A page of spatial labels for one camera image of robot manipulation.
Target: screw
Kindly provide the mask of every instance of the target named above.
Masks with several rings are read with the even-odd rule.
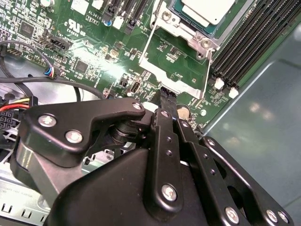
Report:
[[[83,136],[81,135],[80,132],[77,132],[75,130],[70,130],[66,133],[65,135],[66,139],[73,144],[78,144],[82,142]]]
[[[288,224],[288,219],[287,219],[286,215],[283,212],[278,211],[278,215],[280,216],[281,219],[284,220],[284,222],[286,222]]]
[[[201,42],[202,47],[208,48],[210,46],[210,42],[208,40],[203,40]]]
[[[211,145],[211,146],[214,146],[215,145],[215,142],[212,140],[212,139],[207,139],[208,143]]]
[[[113,159],[113,156],[107,155],[107,159],[108,159],[108,160],[112,160],[112,159]]]
[[[187,122],[185,122],[185,121],[182,121],[182,125],[183,125],[184,127],[189,127],[189,125],[188,125]]]
[[[161,191],[167,200],[172,202],[176,200],[177,193],[170,185],[163,185]]]
[[[234,224],[238,224],[239,223],[239,218],[237,213],[235,212],[235,210],[231,207],[227,207],[225,209],[225,212],[227,214],[227,217],[229,218],[230,221],[232,221]]]
[[[41,126],[44,127],[53,127],[56,125],[56,120],[50,115],[43,115],[39,117],[38,122]]]
[[[267,210],[267,215],[268,215],[268,217],[271,219],[271,221],[273,221],[273,222],[275,222],[275,223],[278,222],[277,217],[276,217],[276,214],[275,214],[273,211]]]
[[[169,11],[165,11],[162,13],[162,19],[168,21],[171,18],[171,13]]]
[[[141,106],[138,103],[133,103],[133,107],[137,110],[141,110]]]
[[[166,111],[161,111],[161,114],[164,115],[165,117],[169,117],[169,114]]]

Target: ram slot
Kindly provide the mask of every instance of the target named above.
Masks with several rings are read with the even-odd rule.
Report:
[[[220,51],[217,57],[215,57],[212,67],[215,70],[219,70],[232,55],[232,53],[238,48],[239,44],[243,41],[246,35],[251,29],[256,26],[256,23],[261,18],[262,13],[266,7],[273,3],[275,0],[261,0],[258,2],[256,8],[251,15],[240,25],[236,33],[231,37],[225,47]]]
[[[222,50],[214,60],[213,75],[221,77],[228,86],[237,86],[237,83],[251,68],[258,56],[262,56],[263,49],[267,49],[281,34],[286,23],[291,23],[300,11],[300,0],[262,1],[259,8],[248,23],[240,27],[245,33],[237,32],[229,41],[229,45]]]
[[[300,13],[301,5],[298,3],[295,3],[294,8],[292,9],[290,15],[288,18],[282,23],[282,25],[278,26],[271,36],[267,38],[261,47],[258,47],[258,51],[256,54],[253,54],[247,61],[249,62],[248,65],[243,65],[239,69],[239,71],[236,73],[234,83],[238,83],[241,78],[244,77],[244,75],[251,69],[251,67],[260,59],[260,57],[264,54],[266,50],[273,44],[273,42],[278,38],[279,34],[282,34],[285,29],[296,19],[298,14]]]
[[[253,27],[251,32],[244,37],[243,42],[246,45],[241,45],[236,49],[236,51],[232,54],[231,58],[234,59],[234,61],[231,61],[231,64],[224,64],[222,67],[219,68],[219,71],[222,74],[226,74],[232,66],[236,64],[236,62],[240,59],[241,56],[245,53],[245,51],[248,48],[252,48],[253,42],[256,39],[256,37],[261,35],[261,32],[265,29],[268,23],[271,22],[274,14],[276,13],[276,10],[282,6],[287,0],[284,1],[275,1],[273,2],[265,12],[263,12],[260,20],[256,23],[256,26]]]
[[[276,28],[281,24],[281,22],[285,19],[287,12],[289,9],[292,9],[296,4],[293,1],[288,2],[286,5],[281,5],[280,8],[276,9],[273,16],[266,22],[266,24],[261,28],[258,34],[254,37],[253,40],[247,41],[249,43],[248,47],[239,53],[237,56],[236,62],[234,62],[234,66],[231,65],[229,69],[225,72],[226,74],[231,74],[232,77],[230,80],[234,79],[236,73],[241,70],[242,66],[246,64],[247,59],[250,55],[256,53],[258,48],[260,48],[264,41],[269,38],[270,35],[274,33]]]
[[[110,20],[112,20],[112,18],[114,18],[116,12],[118,11],[120,4],[121,4],[121,0],[112,0],[111,3],[108,5],[108,7],[106,8],[106,11],[103,14],[103,20],[105,22],[109,22]]]
[[[148,3],[148,0],[141,0],[140,3],[138,4],[137,9],[131,16],[130,20],[127,23],[127,27],[125,28],[124,32],[125,34],[130,35],[135,28],[137,21],[140,19],[140,16],[142,15],[146,5]]]

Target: black metal arm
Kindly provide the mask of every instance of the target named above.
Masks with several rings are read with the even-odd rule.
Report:
[[[131,98],[26,112],[11,169],[52,206],[48,226],[293,225],[217,141],[177,119],[173,96],[161,103],[155,113]],[[81,174],[86,155],[126,142],[136,149]]]

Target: black connector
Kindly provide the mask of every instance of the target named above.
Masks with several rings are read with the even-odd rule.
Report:
[[[128,82],[128,80],[123,77],[123,78],[121,78],[119,85],[122,86],[122,87],[126,87],[127,82]]]
[[[134,85],[132,86],[132,88],[131,88],[131,92],[132,92],[132,93],[137,92],[137,90],[139,89],[139,87],[140,87],[140,83],[135,82],[135,84],[134,84]]]
[[[28,105],[29,105],[29,107],[32,107],[32,106],[38,106],[38,105],[39,105],[39,100],[38,100],[38,98],[35,97],[35,96],[29,97]]]

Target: chip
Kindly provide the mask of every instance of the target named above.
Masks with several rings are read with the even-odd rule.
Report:
[[[34,26],[30,25],[27,22],[22,21],[20,26],[20,34],[31,39],[34,32]]]
[[[85,74],[87,69],[88,65],[85,62],[82,62],[81,60],[79,60],[75,66],[75,70],[82,74]]]

